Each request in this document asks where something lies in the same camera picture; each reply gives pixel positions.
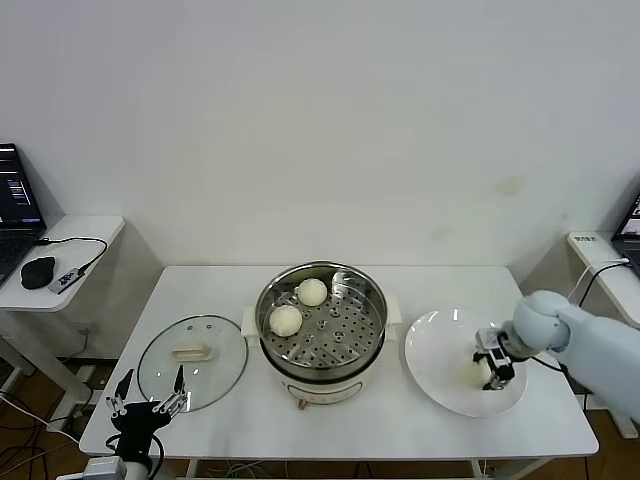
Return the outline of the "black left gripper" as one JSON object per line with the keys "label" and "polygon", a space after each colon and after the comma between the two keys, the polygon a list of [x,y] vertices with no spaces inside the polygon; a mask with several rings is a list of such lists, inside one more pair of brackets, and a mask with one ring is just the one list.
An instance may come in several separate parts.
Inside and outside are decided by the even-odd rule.
{"label": "black left gripper", "polygon": [[184,366],[179,366],[172,393],[160,403],[152,401],[125,405],[133,375],[134,370],[129,369],[114,392],[105,397],[105,402],[111,412],[111,423],[119,432],[116,455],[124,461],[149,461],[153,443],[158,447],[160,456],[164,456],[164,446],[156,431],[166,427],[171,415],[178,414],[188,403]]}

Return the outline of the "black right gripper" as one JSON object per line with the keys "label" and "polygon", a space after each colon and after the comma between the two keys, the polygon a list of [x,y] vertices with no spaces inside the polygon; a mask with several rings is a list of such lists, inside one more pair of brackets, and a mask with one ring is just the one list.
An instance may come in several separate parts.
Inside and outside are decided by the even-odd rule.
{"label": "black right gripper", "polygon": [[491,368],[495,377],[482,386],[483,391],[504,390],[515,377],[512,361],[500,346],[490,348],[488,354],[475,352],[472,361],[482,368]]}

